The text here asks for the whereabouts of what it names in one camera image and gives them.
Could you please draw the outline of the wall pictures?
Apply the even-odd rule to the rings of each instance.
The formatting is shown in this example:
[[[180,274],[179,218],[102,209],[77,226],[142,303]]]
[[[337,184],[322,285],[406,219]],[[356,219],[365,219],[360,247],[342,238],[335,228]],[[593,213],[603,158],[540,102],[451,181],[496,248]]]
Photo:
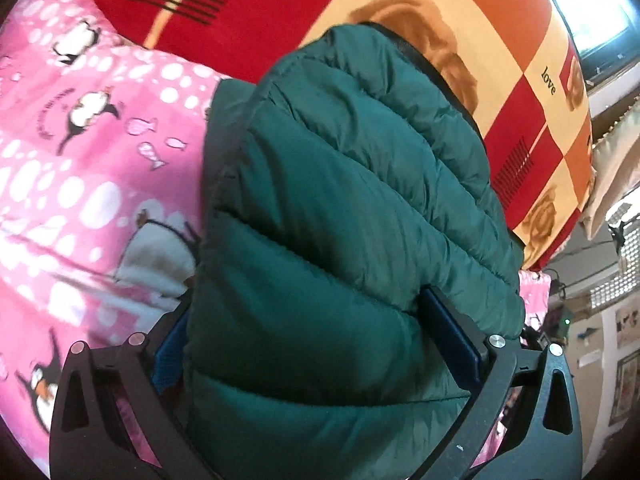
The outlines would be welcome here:
[[[615,313],[617,349],[631,346],[639,340],[639,305],[620,308]],[[615,390],[610,425],[625,420],[639,400],[639,350],[617,361]]]

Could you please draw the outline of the beige curtain fabric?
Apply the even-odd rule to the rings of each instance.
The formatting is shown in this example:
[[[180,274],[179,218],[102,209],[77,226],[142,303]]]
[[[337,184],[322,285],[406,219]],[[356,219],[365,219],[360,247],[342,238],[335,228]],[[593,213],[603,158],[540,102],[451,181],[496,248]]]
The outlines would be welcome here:
[[[594,180],[579,218],[587,240],[593,240],[610,208],[639,183],[639,101],[618,118],[592,150]]]

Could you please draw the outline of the green quilted puffer jacket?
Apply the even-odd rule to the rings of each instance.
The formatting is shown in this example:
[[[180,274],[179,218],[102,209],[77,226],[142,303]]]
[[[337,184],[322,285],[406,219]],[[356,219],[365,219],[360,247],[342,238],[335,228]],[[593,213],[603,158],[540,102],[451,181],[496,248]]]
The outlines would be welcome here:
[[[430,78],[335,40],[217,88],[186,345],[191,441],[226,479],[403,479],[466,402],[416,314],[438,288],[518,336],[522,248]]]

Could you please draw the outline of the window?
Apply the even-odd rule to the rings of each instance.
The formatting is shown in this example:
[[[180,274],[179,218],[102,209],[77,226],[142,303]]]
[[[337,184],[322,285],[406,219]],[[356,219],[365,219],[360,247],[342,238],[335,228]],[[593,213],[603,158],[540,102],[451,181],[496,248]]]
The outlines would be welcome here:
[[[592,89],[639,61],[639,0],[552,0]]]

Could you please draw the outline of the red orange rose blanket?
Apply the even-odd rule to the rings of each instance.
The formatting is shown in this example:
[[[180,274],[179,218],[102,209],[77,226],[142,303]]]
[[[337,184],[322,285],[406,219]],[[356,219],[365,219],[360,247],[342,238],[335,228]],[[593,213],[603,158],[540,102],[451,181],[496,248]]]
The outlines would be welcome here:
[[[588,92],[552,0],[93,1],[130,44],[247,82],[330,40],[350,64],[386,79],[408,64],[482,138],[526,269],[551,259],[588,202]]]

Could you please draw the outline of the pink penguin blanket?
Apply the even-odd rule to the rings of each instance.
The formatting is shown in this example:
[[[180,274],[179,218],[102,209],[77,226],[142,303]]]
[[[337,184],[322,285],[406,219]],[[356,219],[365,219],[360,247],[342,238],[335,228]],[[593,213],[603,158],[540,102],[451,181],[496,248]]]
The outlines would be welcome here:
[[[221,81],[93,0],[18,0],[2,24],[1,418],[41,471],[70,345],[146,332],[193,282]]]

